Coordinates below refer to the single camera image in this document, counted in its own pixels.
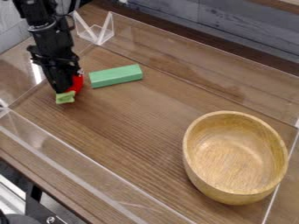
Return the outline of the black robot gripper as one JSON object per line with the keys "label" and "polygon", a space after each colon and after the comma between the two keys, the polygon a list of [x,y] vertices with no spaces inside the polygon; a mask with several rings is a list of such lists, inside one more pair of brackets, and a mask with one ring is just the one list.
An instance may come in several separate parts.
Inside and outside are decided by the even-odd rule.
{"label": "black robot gripper", "polygon": [[72,51],[71,28],[31,27],[29,33],[35,45],[29,45],[27,50],[32,54],[32,62],[41,67],[55,92],[60,94],[65,89],[81,89],[83,74],[79,56]]}

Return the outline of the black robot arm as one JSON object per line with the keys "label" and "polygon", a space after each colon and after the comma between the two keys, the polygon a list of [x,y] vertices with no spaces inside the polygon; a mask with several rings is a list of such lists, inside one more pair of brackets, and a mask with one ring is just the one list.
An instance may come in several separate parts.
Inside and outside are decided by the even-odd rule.
{"label": "black robot arm", "polygon": [[55,0],[13,0],[20,17],[27,21],[35,44],[27,47],[32,62],[41,67],[57,94],[79,92],[83,87],[80,57],[72,51],[73,40],[68,14],[56,11]]}

